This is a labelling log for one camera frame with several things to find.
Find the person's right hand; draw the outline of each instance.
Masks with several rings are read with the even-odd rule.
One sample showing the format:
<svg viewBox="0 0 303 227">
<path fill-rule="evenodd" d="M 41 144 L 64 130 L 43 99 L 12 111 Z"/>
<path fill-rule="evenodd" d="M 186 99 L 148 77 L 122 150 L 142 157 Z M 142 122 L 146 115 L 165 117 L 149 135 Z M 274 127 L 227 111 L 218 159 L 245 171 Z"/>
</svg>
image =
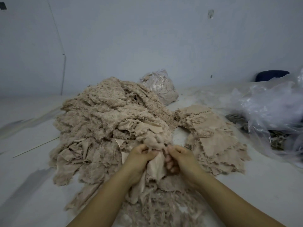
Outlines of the person's right hand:
<svg viewBox="0 0 303 227">
<path fill-rule="evenodd" d="M 167 150 L 169 152 L 169 155 L 165 158 L 167 170 L 171 173 L 180 171 L 185 180 L 191 186 L 196 187 L 198 178 L 203 173 L 203 170 L 193 153 L 189 149 L 177 145 L 168 145 Z"/>
</svg>

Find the floor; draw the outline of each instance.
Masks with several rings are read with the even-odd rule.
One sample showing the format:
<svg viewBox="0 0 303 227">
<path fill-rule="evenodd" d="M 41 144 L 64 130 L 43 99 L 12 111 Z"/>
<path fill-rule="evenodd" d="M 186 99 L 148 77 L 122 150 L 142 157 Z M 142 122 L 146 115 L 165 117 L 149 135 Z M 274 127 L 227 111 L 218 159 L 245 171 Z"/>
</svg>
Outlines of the floor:
<svg viewBox="0 0 303 227">
<path fill-rule="evenodd" d="M 179 90 L 177 102 L 168 106 L 170 110 L 209 101 L 205 92 L 212 94 L 214 87 L 187 88 Z M 73 216 L 63 211 L 63 207 L 82 184 L 74 177 L 68 186 L 57 187 L 52 183 L 54 170 L 47 166 L 48 153 L 59 143 L 59 131 L 53 119 L 45 116 L 68 98 L 54 96 L 48 98 L 26 98 L 0 100 L 0 127 L 16 122 L 44 116 L 39 124 L 25 122 L 19 132 L 0 140 L 0 225 L 17 226 L 66 226 Z M 24 126 L 20 123 L 16 129 Z M 235 129 L 237 137 L 248 144 L 252 158 L 245 163 L 246 174 L 232 173 L 219 175 L 217 179 L 244 198 L 246 201 L 280 221 L 288 227 L 301 226 L 303 218 L 303 173 L 302 170 L 285 162 L 268 158 L 252 148 L 250 142 Z M 187 132 L 177 128 L 174 143 L 182 145 Z M 20 156 L 22 152 L 37 147 Z M 224 226 L 209 210 L 205 215 L 208 227 Z"/>
</svg>

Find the finger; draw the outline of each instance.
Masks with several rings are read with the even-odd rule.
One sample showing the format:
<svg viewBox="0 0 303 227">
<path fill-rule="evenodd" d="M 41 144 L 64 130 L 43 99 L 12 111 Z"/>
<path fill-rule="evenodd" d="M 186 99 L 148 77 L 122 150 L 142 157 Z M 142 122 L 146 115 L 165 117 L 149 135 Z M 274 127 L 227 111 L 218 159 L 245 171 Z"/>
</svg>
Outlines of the finger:
<svg viewBox="0 0 303 227">
<path fill-rule="evenodd" d="M 176 151 L 175 147 L 168 147 L 167 150 L 169 151 L 169 154 L 174 158 L 177 159 L 181 154 Z"/>
<path fill-rule="evenodd" d="M 179 145 L 175 145 L 174 148 L 177 152 L 180 152 L 181 154 L 186 154 L 188 152 L 188 149 Z"/>
<path fill-rule="evenodd" d="M 180 168 L 177 166 L 174 166 L 173 168 L 170 169 L 170 172 L 174 173 L 174 174 L 179 173 L 179 171 L 180 171 Z"/>
<path fill-rule="evenodd" d="M 147 154 L 145 154 L 146 160 L 150 161 L 153 160 L 157 155 L 158 155 L 159 151 L 153 150 L 148 152 Z"/>
<path fill-rule="evenodd" d="M 171 161 L 171 162 L 169 162 L 169 163 L 166 164 L 166 168 L 168 170 L 170 170 L 173 166 L 174 166 L 174 162 L 173 161 Z"/>
<path fill-rule="evenodd" d="M 137 153 L 142 153 L 142 151 L 147 150 L 148 147 L 146 146 L 146 144 L 140 144 L 139 146 L 134 148 L 136 150 Z"/>
<path fill-rule="evenodd" d="M 170 155 L 167 155 L 166 157 L 165 157 L 165 162 L 170 162 L 170 161 L 172 161 L 172 157 L 170 156 Z"/>
</svg>

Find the fuzzy fabric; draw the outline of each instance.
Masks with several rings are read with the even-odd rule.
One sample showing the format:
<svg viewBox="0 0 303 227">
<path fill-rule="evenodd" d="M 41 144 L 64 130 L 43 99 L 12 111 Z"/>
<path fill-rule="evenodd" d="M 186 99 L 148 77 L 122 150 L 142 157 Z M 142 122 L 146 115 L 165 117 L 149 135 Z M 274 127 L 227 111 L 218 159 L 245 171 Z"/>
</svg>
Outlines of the fuzzy fabric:
<svg viewBox="0 0 303 227">
<path fill-rule="evenodd" d="M 78 172 L 85 183 L 66 210 L 79 211 L 133 147 L 145 143 L 150 150 L 163 150 L 127 195 L 118 215 L 124 226 L 201 226 L 203 198 L 164 168 L 166 145 L 172 144 L 171 130 L 177 126 L 191 131 L 187 147 L 214 175 L 243 172 L 243 160 L 249 159 L 245 145 L 209 108 L 191 106 L 172 113 L 152 91 L 134 82 L 108 78 L 64 102 L 62 109 L 65 113 L 54 123 L 60 144 L 50 152 L 50 166 L 57 168 L 53 181 L 66 185 Z"/>
</svg>

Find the clear plastic bag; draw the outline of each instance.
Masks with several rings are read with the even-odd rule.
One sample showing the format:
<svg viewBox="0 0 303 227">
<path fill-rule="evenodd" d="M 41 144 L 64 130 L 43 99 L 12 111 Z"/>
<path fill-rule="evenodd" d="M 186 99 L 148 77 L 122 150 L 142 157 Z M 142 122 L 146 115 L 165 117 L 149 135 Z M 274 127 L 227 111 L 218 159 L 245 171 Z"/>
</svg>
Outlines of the clear plastic bag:
<svg viewBox="0 0 303 227">
<path fill-rule="evenodd" d="M 248 120 L 248 131 L 261 153 L 295 163 L 303 160 L 303 89 L 287 81 L 272 88 L 252 85 L 246 95 L 232 92 L 231 111 Z M 271 148 L 272 131 L 287 134 L 284 150 Z"/>
<path fill-rule="evenodd" d="M 179 96 L 165 69 L 147 73 L 140 79 L 139 83 L 155 92 L 164 105 L 176 101 Z"/>
</svg>

